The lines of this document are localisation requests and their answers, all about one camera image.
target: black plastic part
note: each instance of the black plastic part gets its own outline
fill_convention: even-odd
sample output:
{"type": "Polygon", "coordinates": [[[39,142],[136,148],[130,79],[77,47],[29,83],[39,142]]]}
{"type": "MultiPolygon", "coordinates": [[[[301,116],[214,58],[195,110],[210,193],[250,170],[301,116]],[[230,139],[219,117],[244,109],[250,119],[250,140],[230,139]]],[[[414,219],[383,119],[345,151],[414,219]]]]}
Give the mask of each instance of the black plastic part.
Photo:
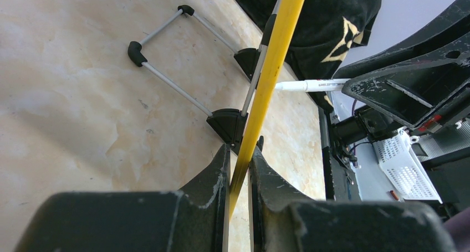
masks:
{"type": "Polygon", "coordinates": [[[263,151],[264,147],[264,137],[260,136],[258,141],[256,142],[256,146],[259,148],[259,151],[263,151]]]}
{"type": "Polygon", "coordinates": [[[335,139],[347,146],[366,137],[371,142],[394,137],[400,127],[400,123],[365,105],[357,109],[354,116],[333,124],[332,131],[335,139]]]}
{"type": "Polygon", "coordinates": [[[271,34],[273,33],[275,21],[276,14],[271,14],[271,16],[268,18],[268,21],[266,22],[266,26],[264,27],[263,36],[261,37],[261,44],[266,46],[269,45],[269,40],[271,40],[271,34]]]}
{"type": "Polygon", "coordinates": [[[183,10],[183,14],[187,14],[189,16],[192,16],[194,14],[194,9],[187,4],[182,4],[181,6],[178,7],[178,10],[183,10]]]}
{"type": "Polygon", "coordinates": [[[422,203],[314,201],[255,148],[249,165],[252,251],[454,251],[422,203]]]}
{"type": "Polygon", "coordinates": [[[334,158],[331,155],[330,147],[324,147],[321,150],[323,158],[323,176],[325,179],[325,197],[329,200],[335,200],[335,183],[333,181],[333,163],[334,158]]]}
{"type": "Polygon", "coordinates": [[[353,144],[367,137],[367,132],[355,116],[347,118],[333,125],[334,135],[344,145],[353,144]]]}
{"type": "Polygon", "coordinates": [[[252,81],[260,52],[255,48],[245,48],[238,51],[233,57],[242,68],[249,81],[252,81]]]}
{"type": "Polygon", "coordinates": [[[470,0],[456,0],[403,42],[334,77],[352,78],[344,94],[412,130],[454,124],[470,111],[470,0]]]}
{"type": "Polygon", "coordinates": [[[61,193],[16,251],[227,251],[230,147],[179,191],[61,193]]]}
{"type": "Polygon", "coordinates": [[[425,170],[431,170],[443,164],[460,161],[466,158],[470,159],[470,147],[462,148],[458,151],[453,151],[453,152],[441,155],[439,157],[424,161],[421,164],[423,165],[423,168],[425,170]]]}
{"type": "Polygon", "coordinates": [[[206,122],[214,129],[224,143],[229,144],[232,151],[238,155],[242,144],[243,131],[248,114],[241,115],[237,109],[220,109],[214,111],[206,122]]]}
{"type": "Polygon", "coordinates": [[[140,50],[142,50],[142,45],[136,41],[130,42],[129,47],[127,48],[127,55],[138,67],[141,67],[143,62],[147,62],[147,59],[140,50]]]}

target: yellow stick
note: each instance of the yellow stick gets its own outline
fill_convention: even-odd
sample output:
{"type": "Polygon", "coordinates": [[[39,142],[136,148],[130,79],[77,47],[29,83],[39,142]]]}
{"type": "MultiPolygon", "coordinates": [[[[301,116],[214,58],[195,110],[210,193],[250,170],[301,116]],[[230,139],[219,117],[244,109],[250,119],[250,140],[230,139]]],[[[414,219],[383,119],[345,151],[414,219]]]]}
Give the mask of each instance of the yellow stick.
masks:
{"type": "Polygon", "coordinates": [[[248,165],[253,157],[254,147],[261,133],[264,118],[268,111],[269,100],[274,91],[280,69],[284,63],[295,25],[300,15],[304,0],[281,0],[279,12],[274,22],[273,33],[269,41],[266,59],[253,100],[247,129],[243,136],[232,182],[230,183],[230,218],[237,204],[248,165]]]}

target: white plastic basket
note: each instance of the white plastic basket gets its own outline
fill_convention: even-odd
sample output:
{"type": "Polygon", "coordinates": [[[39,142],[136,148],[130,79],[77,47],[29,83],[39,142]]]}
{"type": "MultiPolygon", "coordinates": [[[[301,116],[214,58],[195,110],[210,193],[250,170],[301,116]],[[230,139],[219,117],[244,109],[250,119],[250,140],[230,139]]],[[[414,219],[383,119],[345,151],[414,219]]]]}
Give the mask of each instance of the white plastic basket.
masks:
{"type": "Polygon", "coordinates": [[[388,140],[374,143],[379,166],[403,199],[438,200],[441,197],[411,149],[410,137],[403,131],[388,140]]]}

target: marble floor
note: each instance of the marble floor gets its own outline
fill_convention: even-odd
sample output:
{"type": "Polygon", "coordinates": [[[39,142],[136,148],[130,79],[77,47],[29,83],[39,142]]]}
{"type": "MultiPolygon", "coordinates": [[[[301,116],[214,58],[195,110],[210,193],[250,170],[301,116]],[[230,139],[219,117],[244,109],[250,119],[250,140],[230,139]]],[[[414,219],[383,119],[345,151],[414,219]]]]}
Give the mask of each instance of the marble floor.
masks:
{"type": "MultiPolygon", "coordinates": [[[[257,47],[260,31],[234,0],[0,0],[1,251],[56,192],[176,190],[211,161],[222,141],[206,115],[126,55],[185,3],[237,49],[257,47]]],[[[211,110],[242,107],[248,83],[233,53],[194,18],[177,18],[143,52],[211,110]]],[[[293,77],[283,69],[280,79],[293,77]]],[[[275,92],[262,134],[270,165],[324,199],[308,96],[275,92]]],[[[248,218],[245,182],[230,251],[249,251],[248,218]]]]}

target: gold logo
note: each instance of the gold logo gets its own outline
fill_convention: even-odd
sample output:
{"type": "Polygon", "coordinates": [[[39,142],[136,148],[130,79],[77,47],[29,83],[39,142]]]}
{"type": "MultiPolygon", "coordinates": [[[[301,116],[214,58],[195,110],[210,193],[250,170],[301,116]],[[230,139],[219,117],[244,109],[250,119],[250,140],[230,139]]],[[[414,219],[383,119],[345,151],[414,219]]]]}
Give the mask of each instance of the gold logo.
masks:
{"type": "Polygon", "coordinates": [[[343,17],[343,38],[339,41],[339,43],[333,48],[330,54],[325,57],[321,62],[329,62],[329,61],[343,61],[346,55],[348,54],[348,51],[344,51],[343,53],[339,55],[333,56],[337,50],[339,50],[341,47],[346,46],[348,49],[351,48],[351,45],[353,44],[353,39],[356,35],[358,35],[359,32],[357,31],[357,27],[352,24],[349,20],[347,20],[345,17],[343,17]],[[348,40],[346,41],[346,37],[348,36],[348,33],[351,32],[352,35],[348,40]]]}

